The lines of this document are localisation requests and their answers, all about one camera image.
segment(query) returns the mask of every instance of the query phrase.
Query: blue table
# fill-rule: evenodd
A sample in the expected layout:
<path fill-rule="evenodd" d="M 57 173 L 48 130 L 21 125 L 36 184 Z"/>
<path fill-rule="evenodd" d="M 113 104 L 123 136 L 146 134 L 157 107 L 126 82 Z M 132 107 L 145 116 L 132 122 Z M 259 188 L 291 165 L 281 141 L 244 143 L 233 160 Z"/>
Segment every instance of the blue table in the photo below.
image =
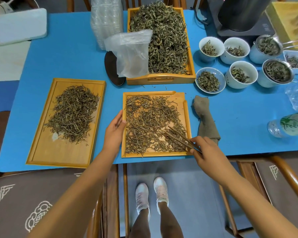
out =
<path fill-rule="evenodd" d="M 223 64 L 219 59 L 208 65 L 199 61 L 198 44 L 200 39 L 206 36 L 206 32 L 203 25 L 195 20 L 193 11 L 185 10 L 184 16 L 195 71 L 212 66 L 225 74 L 229 65 Z M 126 23 L 126 12 L 124 12 L 124 20 Z M 25 165 L 25 162 L 54 77 L 107 82 L 95 155 L 102 149 L 106 127 L 122 108 L 123 92 L 165 91 L 167 88 L 167 90 L 185 92 L 189 104 L 192 103 L 195 95 L 206 96 L 195 84 L 145 85 L 144 87 L 124 84 L 122 87 L 116 87 L 110 82 L 105 71 L 105 53 L 97 47 L 90 27 L 90 13 L 48 16 L 48 36 L 32 41 L 24 65 L 0 152 L 1 172 L 52 168 Z M 219 147 L 225 155 L 298 150 L 298 137 L 275 138 L 266 128 L 268 121 L 294 112 L 284 89 L 284 86 L 266 89 L 255 83 L 243 90 L 235 90 L 227 86 L 221 93 L 209 96 L 210 111 L 222 138 Z M 192 135 L 196 136 L 199 121 L 191 107 L 189 116 Z M 184 158 L 187 156 L 122 159 L 119 153 L 114 163 Z"/>

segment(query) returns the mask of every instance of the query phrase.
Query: shoe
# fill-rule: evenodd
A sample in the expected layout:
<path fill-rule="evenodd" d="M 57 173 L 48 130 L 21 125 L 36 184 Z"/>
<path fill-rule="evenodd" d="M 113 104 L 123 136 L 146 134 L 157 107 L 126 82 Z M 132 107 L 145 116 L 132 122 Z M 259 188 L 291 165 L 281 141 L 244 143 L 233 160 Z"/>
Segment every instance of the shoe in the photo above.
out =
<path fill-rule="evenodd" d="M 153 188 L 157 194 L 157 210 L 158 210 L 158 213 L 160 214 L 160 209 L 158 206 L 159 202 L 166 202 L 167 206 L 169 207 L 167 184 L 163 178 L 157 177 L 154 179 Z"/>
<path fill-rule="evenodd" d="M 138 214 L 142 209 L 148 209 L 148 221 L 150 220 L 150 208 L 148 202 L 149 190 L 145 183 L 141 183 L 136 188 L 136 203 L 137 203 L 137 212 Z"/>

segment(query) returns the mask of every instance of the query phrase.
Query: wooden tray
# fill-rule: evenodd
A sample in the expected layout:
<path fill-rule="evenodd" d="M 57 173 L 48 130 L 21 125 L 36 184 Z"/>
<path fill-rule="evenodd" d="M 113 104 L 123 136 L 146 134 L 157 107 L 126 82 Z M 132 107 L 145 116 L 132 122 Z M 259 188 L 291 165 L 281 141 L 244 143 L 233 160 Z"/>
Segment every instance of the wooden tray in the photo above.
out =
<path fill-rule="evenodd" d="M 181 13 L 183 21 L 185 23 L 183 9 L 180 7 L 174 7 L 174 10 Z M 128 23 L 127 32 L 130 30 L 130 19 L 139 11 L 139 7 L 128 8 Z M 189 37 L 187 33 L 187 46 L 188 46 L 188 64 L 186 70 L 189 75 L 185 74 L 148 74 L 137 78 L 126 78 L 128 85 L 146 85 L 146 84 L 172 84 L 172 83 L 194 83 L 195 82 L 195 70 L 193 64 L 193 58 L 189 43 Z"/>
<path fill-rule="evenodd" d="M 180 113 L 179 118 L 181 123 L 187 130 L 187 138 L 191 139 L 191 127 L 190 127 L 190 119 L 189 119 L 189 111 L 188 104 L 185 100 L 184 93 L 177 93 L 176 91 L 162 91 L 162 92 L 130 92 L 123 93 L 123 119 L 126 119 L 126 102 L 128 96 L 137 96 L 137 95 L 150 95 L 150 96 L 168 96 L 168 100 L 174 101 L 177 104 L 173 103 L 173 105 L 177 106 L 178 112 Z M 126 154 L 126 129 L 123 133 L 123 142 L 121 145 L 121 157 L 122 158 L 131 158 L 131 157 L 158 157 L 158 156 L 184 156 L 184 155 L 192 155 L 190 152 L 155 152 L 153 150 L 147 150 L 143 155 L 130 153 Z"/>
<path fill-rule="evenodd" d="M 281 43 L 298 40 L 298 27 L 293 23 L 294 18 L 298 15 L 298 2 L 272 2 L 267 7 L 266 13 Z M 293 45 L 298 45 L 298 42 L 285 44 L 284 47 Z M 286 50 L 298 51 L 298 47 Z"/>
<path fill-rule="evenodd" d="M 55 141 L 53 141 L 51 128 L 44 126 L 54 114 L 56 96 L 72 85 L 84 85 L 100 97 L 97 109 L 92 114 L 94 118 L 90 123 L 91 130 L 88 132 L 86 141 L 78 144 L 64 139 L 55 140 L 54 137 Z M 26 164 L 87 168 L 94 152 L 105 88 L 105 81 L 54 78 Z"/>

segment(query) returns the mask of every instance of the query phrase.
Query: human arm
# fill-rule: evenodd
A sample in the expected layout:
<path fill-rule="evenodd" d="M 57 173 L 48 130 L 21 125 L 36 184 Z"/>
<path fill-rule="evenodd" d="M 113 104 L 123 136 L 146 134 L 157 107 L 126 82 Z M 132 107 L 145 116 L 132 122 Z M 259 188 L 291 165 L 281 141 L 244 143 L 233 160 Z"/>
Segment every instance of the human arm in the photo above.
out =
<path fill-rule="evenodd" d="M 298 238 L 298 229 L 239 175 L 212 140 L 197 136 L 191 141 L 199 145 L 203 153 L 191 150 L 198 165 L 234 197 L 259 237 Z"/>
<path fill-rule="evenodd" d="M 33 228 L 28 238 L 83 237 L 105 179 L 119 152 L 125 125 L 121 110 L 106 129 L 102 151 Z"/>

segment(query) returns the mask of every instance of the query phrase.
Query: chair cushion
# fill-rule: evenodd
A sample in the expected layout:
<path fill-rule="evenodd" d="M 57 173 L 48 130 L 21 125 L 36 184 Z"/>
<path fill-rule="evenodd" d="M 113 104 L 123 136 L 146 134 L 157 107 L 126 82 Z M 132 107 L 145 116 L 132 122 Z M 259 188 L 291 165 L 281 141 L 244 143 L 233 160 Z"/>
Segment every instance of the chair cushion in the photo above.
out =
<path fill-rule="evenodd" d="M 0 178 L 0 238 L 24 238 L 84 171 L 61 168 Z"/>
<path fill-rule="evenodd" d="M 298 176 L 298 151 L 278 153 Z M 257 162 L 256 167 L 272 205 L 298 228 L 298 197 L 270 162 Z"/>

